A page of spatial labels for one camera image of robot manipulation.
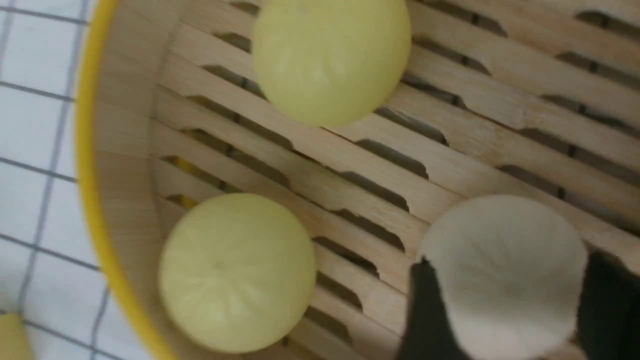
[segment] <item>bamboo steamer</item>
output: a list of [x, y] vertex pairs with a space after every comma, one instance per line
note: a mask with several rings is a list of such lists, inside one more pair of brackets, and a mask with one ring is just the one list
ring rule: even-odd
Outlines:
[[[636, 0], [410, 0], [405, 80], [376, 114], [332, 129], [263, 99], [248, 53], [259, 6], [102, 0], [92, 26], [78, 99], [84, 208], [158, 359], [392, 359], [429, 223], [489, 193], [547, 204], [640, 274]], [[290, 335], [243, 356], [192, 344], [157, 291], [167, 232], [225, 192], [293, 210], [321, 273]], [[584, 355], [567, 344], [548, 358]]]

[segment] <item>grid pattern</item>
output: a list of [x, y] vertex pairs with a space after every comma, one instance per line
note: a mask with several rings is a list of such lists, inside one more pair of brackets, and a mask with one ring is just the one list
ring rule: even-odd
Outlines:
[[37, 360], [146, 360], [84, 223], [76, 70], [98, 0], [0, 0], [0, 315]]

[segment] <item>white tile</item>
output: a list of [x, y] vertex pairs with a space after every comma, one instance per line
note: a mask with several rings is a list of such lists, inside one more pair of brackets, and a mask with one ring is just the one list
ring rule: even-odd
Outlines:
[[63, 102], [0, 88], [0, 156], [48, 169]]
[[54, 180], [40, 244], [70, 258], [98, 264], [84, 221], [77, 184]]
[[77, 59], [77, 68], [78, 71], [76, 71], [76, 73], [74, 74], [73, 77], [73, 84], [72, 84], [72, 92], [71, 92], [71, 97], [73, 97], [74, 99], [78, 98], [78, 88], [80, 85], [80, 71], [79, 69], [82, 67], [83, 65], [83, 61], [84, 61], [84, 51], [86, 50], [86, 41], [89, 39], [89, 30], [86, 26], [84, 26], [81, 30], [81, 34], [80, 34], [80, 50], [78, 51], [78, 59]]
[[153, 359], [131, 329], [117, 301], [111, 296], [98, 329], [97, 348], [122, 359]]
[[33, 360], [88, 360], [89, 349], [27, 325]]
[[0, 233], [33, 242], [47, 178], [0, 163]]
[[120, 360], [120, 359], [116, 358], [115, 355], [109, 354], [106, 351], [103, 351], [103, 353], [107, 354], [107, 355], [96, 353], [95, 360]]
[[65, 130], [60, 144], [60, 154], [56, 164], [57, 173], [77, 177], [76, 172], [76, 105], [69, 104]]
[[15, 7], [32, 12], [78, 19], [84, 0], [17, 0]]
[[98, 3], [100, 0], [89, 0], [88, 8], [86, 11], [86, 20], [88, 22], [93, 22], [93, 17], [95, 16], [95, 10], [98, 8]]
[[4, 54], [2, 80], [64, 95], [78, 26], [15, 14]]
[[99, 272], [39, 253], [26, 293], [25, 318], [90, 343], [105, 285]]
[[18, 310], [18, 294], [29, 264], [31, 251], [0, 238], [0, 309]]
[[[0, 6], [6, 5], [6, 4], [3, 4], [3, 1], [7, 1], [7, 0], [0, 0]], [[2, 34], [4, 32], [5, 21], [6, 21], [6, 12], [0, 10], [0, 38], [2, 38]]]

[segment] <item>yellow container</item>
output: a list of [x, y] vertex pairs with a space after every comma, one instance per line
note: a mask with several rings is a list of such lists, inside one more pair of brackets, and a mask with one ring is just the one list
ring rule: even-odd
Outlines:
[[[252, 81], [258, 2], [101, 0], [78, 97], [79, 182], [109, 283], [158, 359], [392, 359], [429, 223], [488, 193], [551, 206], [640, 274], [640, 45], [619, 34], [638, 36], [625, 23], [640, 27], [640, 4], [450, 3], [408, 1], [403, 84], [377, 114], [320, 129], [281, 116]], [[608, 28], [576, 19], [589, 10]], [[287, 341], [246, 356], [181, 335], [156, 279], [181, 214], [236, 191], [293, 210], [321, 272]]]
[[0, 315], [0, 359], [33, 359], [29, 339], [18, 314]]

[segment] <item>yellow rim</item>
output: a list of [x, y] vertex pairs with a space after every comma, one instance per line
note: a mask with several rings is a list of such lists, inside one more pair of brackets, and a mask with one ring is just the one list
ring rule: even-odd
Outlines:
[[80, 71], [77, 99], [77, 167], [84, 213], [109, 285], [134, 329], [157, 359], [178, 360], [145, 314], [111, 245], [94, 162], [93, 115], [102, 53], [119, 0], [100, 0], [93, 18]]

